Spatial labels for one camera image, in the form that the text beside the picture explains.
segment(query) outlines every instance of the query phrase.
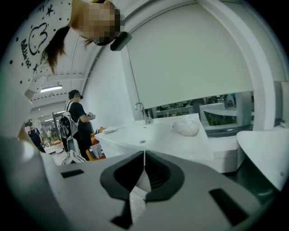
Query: white towel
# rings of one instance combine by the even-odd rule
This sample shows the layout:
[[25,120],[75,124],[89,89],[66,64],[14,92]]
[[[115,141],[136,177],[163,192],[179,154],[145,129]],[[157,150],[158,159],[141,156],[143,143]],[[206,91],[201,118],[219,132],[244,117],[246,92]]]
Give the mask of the white towel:
[[192,120],[183,119],[174,122],[173,128],[183,136],[196,136],[199,132],[200,124]]

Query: roller blind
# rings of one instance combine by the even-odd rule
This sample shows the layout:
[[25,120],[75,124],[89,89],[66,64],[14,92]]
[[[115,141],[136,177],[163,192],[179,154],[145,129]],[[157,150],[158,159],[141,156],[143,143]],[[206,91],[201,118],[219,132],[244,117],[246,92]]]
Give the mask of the roller blind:
[[253,90],[239,47],[198,4],[166,12],[132,36],[128,51],[145,108]]

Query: white sink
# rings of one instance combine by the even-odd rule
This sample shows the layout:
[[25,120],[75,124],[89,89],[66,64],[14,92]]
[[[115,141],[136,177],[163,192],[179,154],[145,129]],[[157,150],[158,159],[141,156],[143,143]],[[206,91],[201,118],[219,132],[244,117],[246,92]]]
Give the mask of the white sink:
[[[172,128],[175,121],[183,118],[200,124],[200,130],[195,137],[182,136]],[[120,127],[123,128],[110,134],[95,135],[107,158],[141,150],[162,152],[196,161],[214,158],[198,114],[154,119],[154,123],[149,125],[145,125],[144,121],[136,121]]]

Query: black t-shirt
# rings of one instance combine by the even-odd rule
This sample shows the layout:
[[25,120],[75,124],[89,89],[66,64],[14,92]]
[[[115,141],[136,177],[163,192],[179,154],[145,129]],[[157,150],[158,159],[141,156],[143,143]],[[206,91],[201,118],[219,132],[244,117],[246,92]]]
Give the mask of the black t-shirt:
[[28,135],[32,142],[39,147],[41,144],[41,140],[39,138],[40,132],[37,128],[34,128],[33,130],[28,131]]
[[[71,115],[71,118],[75,123],[77,123],[78,119],[82,116],[85,115],[84,109],[80,103],[73,102],[71,103],[69,113]],[[86,128],[87,123],[81,122],[79,120],[78,122],[78,130],[83,136],[89,136],[90,137],[90,132]]]

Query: ceiling light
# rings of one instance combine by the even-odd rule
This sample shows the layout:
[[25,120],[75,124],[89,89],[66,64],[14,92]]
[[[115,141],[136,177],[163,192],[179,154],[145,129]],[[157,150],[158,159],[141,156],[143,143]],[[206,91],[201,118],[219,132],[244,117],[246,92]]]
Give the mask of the ceiling light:
[[43,88],[40,93],[62,89],[62,86]]

